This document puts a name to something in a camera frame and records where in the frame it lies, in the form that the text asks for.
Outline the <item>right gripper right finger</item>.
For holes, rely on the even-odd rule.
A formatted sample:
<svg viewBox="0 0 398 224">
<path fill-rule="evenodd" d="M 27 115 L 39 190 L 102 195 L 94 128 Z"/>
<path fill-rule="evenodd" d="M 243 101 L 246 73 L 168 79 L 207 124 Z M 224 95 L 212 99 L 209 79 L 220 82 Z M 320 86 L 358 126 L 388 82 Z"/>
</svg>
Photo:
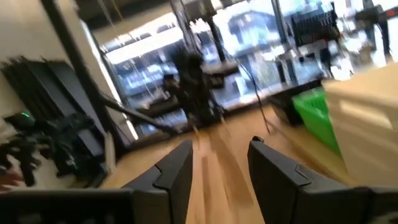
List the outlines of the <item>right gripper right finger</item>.
<svg viewBox="0 0 398 224">
<path fill-rule="evenodd" d="M 349 187 L 309 169 L 254 136 L 249 143 L 251 183 L 266 223 L 361 223 L 369 189 Z"/>
</svg>

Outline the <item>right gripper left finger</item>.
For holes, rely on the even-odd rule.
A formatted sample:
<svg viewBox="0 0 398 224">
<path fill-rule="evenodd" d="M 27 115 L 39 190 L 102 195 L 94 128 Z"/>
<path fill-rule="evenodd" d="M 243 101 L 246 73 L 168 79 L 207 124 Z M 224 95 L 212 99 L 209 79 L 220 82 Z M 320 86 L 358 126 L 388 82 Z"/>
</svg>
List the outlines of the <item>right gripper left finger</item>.
<svg viewBox="0 0 398 224">
<path fill-rule="evenodd" d="M 193 175 L 193 141 L 184 140 L 124 185 L 131 189 L 133 223 L 184 224 Z"/>
</svg>

